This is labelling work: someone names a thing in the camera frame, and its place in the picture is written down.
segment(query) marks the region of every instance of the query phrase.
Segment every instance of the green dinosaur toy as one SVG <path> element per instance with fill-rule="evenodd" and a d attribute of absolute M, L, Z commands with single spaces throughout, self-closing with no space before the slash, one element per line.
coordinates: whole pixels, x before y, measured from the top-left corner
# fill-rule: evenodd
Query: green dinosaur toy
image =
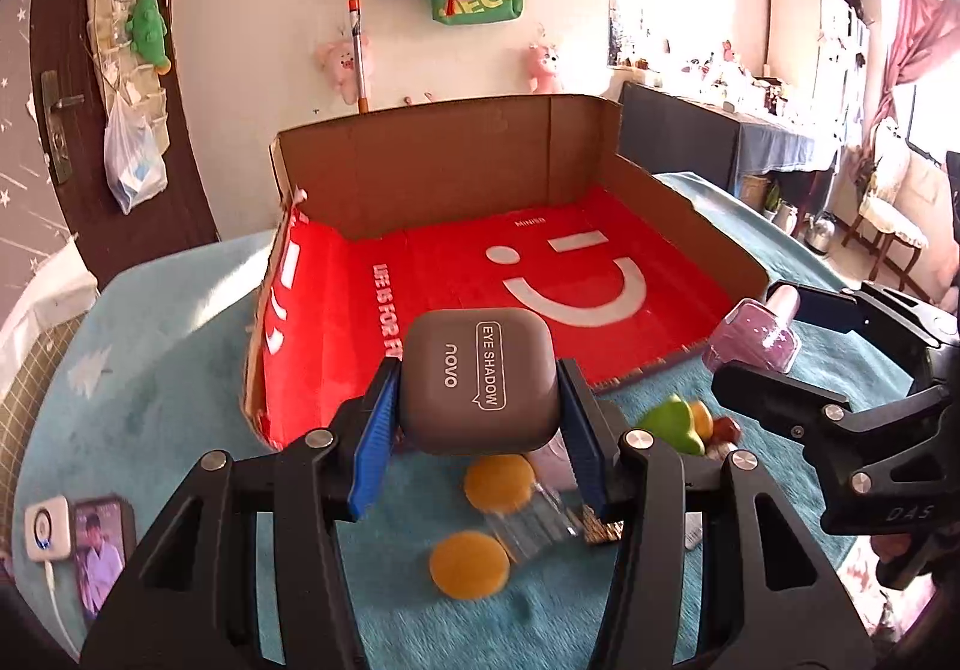
<path fill-rule="evenodd" d="M 690 406 L 676 394 L 664 403 L 648 409 L 637 423 L 637 429 L 643 429 L 656 439 L 669 442 L 679 453 L 690 456 L 704 454 L 704 441 L 697 435 Z"/>
<path fill-rule="evenodd" d="M 157 69 L 157 74 L 166 74 L 173 64 L 167 57 L 163 46 L 163 37 L 167 35 L 167 24 L 160 16 L 157 0 L 136 0 L 130 19 L 127 21 L 127 33 L 133 36 L 131 50 Z"/>

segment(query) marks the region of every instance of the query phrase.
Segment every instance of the pink pig plush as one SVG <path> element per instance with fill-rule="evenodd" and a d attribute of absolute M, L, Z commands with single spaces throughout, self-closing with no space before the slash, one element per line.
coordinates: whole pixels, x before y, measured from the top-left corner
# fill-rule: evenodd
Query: pink pig plush
<path fill-rule="evenodd" d="M 360 37 L 363 48 L 363 71 L 370 76 L 373 69 L 370 55 L 370 40 L 366 35 Z M 314 51 L 318 66 L 326 73 L 326 81 L 331 88 L 344 99 L 347 104 L 357 102 L 357 78 L 353 69 L 353 41 L 345 38 L 340 41 L 330 41 L 319 44 Z"/>
<path fill-rule="evenodd" d="M 553 44 L 531 44 L 527 55 L 530 92 L 563 92 L 563 82 L 557 73 L 557 48 Z"/>

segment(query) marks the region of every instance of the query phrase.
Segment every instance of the phone screen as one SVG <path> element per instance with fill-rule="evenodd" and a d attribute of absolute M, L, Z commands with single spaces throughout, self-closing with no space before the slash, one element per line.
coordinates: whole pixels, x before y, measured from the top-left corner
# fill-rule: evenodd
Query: phone screen
<path fill-rule="evenodd" d="M 89 625 L 100 613 L 127 563 L 126 505 L 118 497 L 76 502 L 74 565 L 83 619 Z"/>

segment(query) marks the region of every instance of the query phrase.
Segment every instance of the plastic bag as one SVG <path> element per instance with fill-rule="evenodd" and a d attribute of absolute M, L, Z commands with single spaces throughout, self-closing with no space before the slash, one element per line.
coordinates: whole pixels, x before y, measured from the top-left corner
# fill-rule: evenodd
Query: plastic bag
<path fill-rule="evenodd" d="M 167 167 L 147 118 L 138 115 L 119 93 L 104 134 L 104 169 L 123 214 L 167 187 Z"/>

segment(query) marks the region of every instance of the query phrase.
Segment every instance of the door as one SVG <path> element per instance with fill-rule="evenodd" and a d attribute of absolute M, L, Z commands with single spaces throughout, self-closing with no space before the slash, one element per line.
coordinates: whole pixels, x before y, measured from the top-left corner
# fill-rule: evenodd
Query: door
<path fill-rule="evenodd" d="M 157 1 L 169 27 L 167 0 Z M 103 288 L 128 267 L 213 243 L 217 231 L 187 136 L 176 61 L 173 70 L 160 79 L 167 92 L 170 134 L 170 147 L 163 155 L 167 189 L 131 214 L 121 214 L 104 177 L 107 114 L 88 53 L 86 21 L 86 0 L 32 0 L 31 74 L 40 136 L 48 158 L 50 139 L 42 119 L 40 75 L 55 71 L 61 96 L 83 94 L 83 104 L 60 112 L 72 173 L 62 184 L 55 183 L 56 195 L 71 232 L 79 235 L 77 246 L 83 260 Z M 170 37 L 167 54 L 174 59 Z M 55 180 L 53 165 L 50 171 Z"/>

